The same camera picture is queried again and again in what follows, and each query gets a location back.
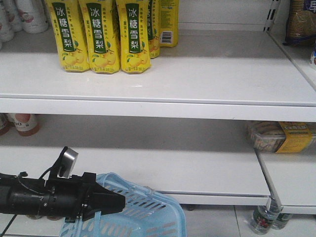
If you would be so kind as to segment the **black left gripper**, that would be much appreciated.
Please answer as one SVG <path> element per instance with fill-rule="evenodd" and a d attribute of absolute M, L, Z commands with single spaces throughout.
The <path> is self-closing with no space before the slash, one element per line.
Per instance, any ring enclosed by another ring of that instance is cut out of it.
<path fill-rule="evenodd" d="M 122 212 L 125 196 L 112 192 L 96 183 L 96 174 L 85 172 L 82 176 L 59 178 L 50 175 L 45 184 L 48 196 L 44 201 L 44 215 L 65 217 L 74 222 L 78 217 L 92 219 L 101 215 Z"/>

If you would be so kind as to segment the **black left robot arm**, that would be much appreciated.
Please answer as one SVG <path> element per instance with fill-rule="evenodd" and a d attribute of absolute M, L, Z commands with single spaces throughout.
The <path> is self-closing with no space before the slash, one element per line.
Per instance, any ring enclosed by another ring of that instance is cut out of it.
<path fill-rule="evenodd" d="M 0 175 L 0 211 L 4 214 L 62 217 L 67 223 L 122 212 L 125 196 L 112 192 L 85 172 L 70 178 L 50 176 L 48 180 Z"/>

